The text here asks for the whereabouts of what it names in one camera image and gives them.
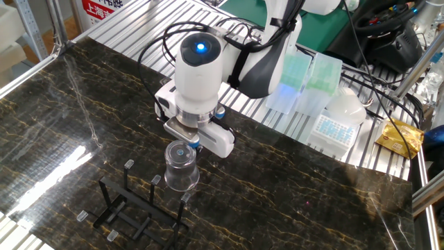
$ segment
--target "clear plastic cup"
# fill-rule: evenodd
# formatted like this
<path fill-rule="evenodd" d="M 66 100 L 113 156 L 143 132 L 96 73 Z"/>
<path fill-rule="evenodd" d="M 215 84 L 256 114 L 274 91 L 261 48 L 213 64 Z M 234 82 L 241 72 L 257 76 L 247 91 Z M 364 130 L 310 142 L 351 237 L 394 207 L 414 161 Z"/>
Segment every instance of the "clear plastic cup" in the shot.
<path fill-rule="evenodd" d="M 177 140 L 165 150 L 166 184 L 175 191 L 186 192 L 199 182 L 199 170 L 196 166 L 196 150 L 186 142 Z"/>

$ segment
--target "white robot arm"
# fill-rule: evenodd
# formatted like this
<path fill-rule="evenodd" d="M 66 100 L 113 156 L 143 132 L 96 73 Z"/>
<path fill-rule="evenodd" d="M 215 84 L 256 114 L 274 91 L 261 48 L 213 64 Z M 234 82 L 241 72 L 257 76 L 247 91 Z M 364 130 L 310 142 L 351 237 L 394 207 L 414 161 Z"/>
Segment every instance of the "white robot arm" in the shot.
<path fill-rule="evenodd" d="M 203 145 L 227 157 L 235 136 L 218 120 L 225 114 L 218 104 L 221 84 L 227 82 L 252 99 L 270 95 L 280 81 L 285 53 L 295 49 L 304 2 L 266 0 L 268 17 L 261 44 L 244 45 L 220 28 L 185 38 L 176 58 L 175 80 L 155 95 L 169 118 L 165 129 L 193 147 Z M 156 113 L 161 113 L 157 106 Z"/>

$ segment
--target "black metal stand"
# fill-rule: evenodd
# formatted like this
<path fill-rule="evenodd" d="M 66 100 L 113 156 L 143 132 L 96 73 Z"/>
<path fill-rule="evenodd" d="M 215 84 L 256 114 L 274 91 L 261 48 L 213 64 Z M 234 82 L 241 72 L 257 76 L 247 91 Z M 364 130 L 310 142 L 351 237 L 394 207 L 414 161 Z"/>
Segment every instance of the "black metal stand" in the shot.
<path fill-rule="evenodd" d="M 123 169 L 123 188 L 116 183 L 108 180 L 106 177 L 102 177 L 99 180 L 100 189 L 102 190 L 103 197 L 105 198 L 107 208 L 94 222 L 94 228 L 98 228 L 103 222 L 111 224 L 113 220 L 118 217 L 137 229 L 136 234 L 133 235 L 133 240 L 137 240 L 143 233 L 157 243 L 161 244 L 164 247 L 164 250 L 169 250 L 171 246 L 173 246 L 174 249 L 177 249 L 179 227 L 184 226 L 187 231 L 189 230 L 189 227 L 183 224 L 180 220 L 182 219 L 183 208 L 185 207 L 185 204 L 188 202 L 191 195 L 189 193 L 185 193 L 182 196 L 180 200 L 178 216 L 171 216 L 167 212 L 154 205 L 154 191 L 155 186 L 162 178 L 160 175 L 156 175 L 151 181 L 149 201 L 135 194 L 132 190 L 128 188 L 128 170 L 132 167 L 133 164 L 134 161 L 132 160 L 129 160 L 125 164 L 125 167 Z M 114 201 L 111 201 L 107 187 L 119 193 L 119 196 Z M 148 218 L 146 218 L 146 220 L 142 224 L 139 224 L 121 211 L 129 201 L 148 211 Z M 167 224 L 173 229 L 174 233 L 169 238 L 168 242 L 165 242 L 161 237 L 146 229 L 153 217 Z"/>

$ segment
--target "gold package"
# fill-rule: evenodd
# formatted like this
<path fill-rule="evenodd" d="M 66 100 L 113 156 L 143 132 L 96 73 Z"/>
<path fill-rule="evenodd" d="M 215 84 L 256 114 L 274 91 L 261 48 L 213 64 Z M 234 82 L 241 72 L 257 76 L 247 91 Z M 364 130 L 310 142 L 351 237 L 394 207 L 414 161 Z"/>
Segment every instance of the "gold package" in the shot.
<path fill-rule="evenodd" d="M 424 132 L 396 119 L 393 119 L 393 121 L 407 141 L 411 157 L 415 157 L 420 151 L 422 141 L 424 140 Z M 379 127 L 379 137 L 376 140 L 376 143 L 404 156 L 405 158 L 409 158 L 409 152 L 405 147 L 404 140 L 402 140 L 401 135 L 389 119 L 383 122 Z"/>

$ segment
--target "black marble surface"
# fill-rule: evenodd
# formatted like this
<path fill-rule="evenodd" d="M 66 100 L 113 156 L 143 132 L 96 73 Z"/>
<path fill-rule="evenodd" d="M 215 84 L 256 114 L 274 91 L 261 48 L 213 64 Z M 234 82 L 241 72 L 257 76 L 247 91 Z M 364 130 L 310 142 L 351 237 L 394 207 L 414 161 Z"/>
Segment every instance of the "black marble surface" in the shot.
<path fill-rule="evenodd" d="M 168 80 L 144 73 L 154 90 Z M 146 236 L 130 240 L 135 229 L 120 220 L 92 227 L 105 208 L 100 177 L 121 183 L 133 159 L 129 185 L 148 198 L 165 170 L 173 138 L 136 76 L 134 61 L 86 39 L 1 99 L 0 211 L 55 249 L 161 249 Z M 198 159 L 181 249 L 413 248 L 408 182 L 339 163 L 231 110 L 225 122 L 238 142 L 227 159 Z M 179 197 L 164 181 L 156 188 L 155 202 L 173 215 Z M 78 222 L 82 210 L 89 216 Z M 112 229 L 119 236 L 108 242 Z"/>

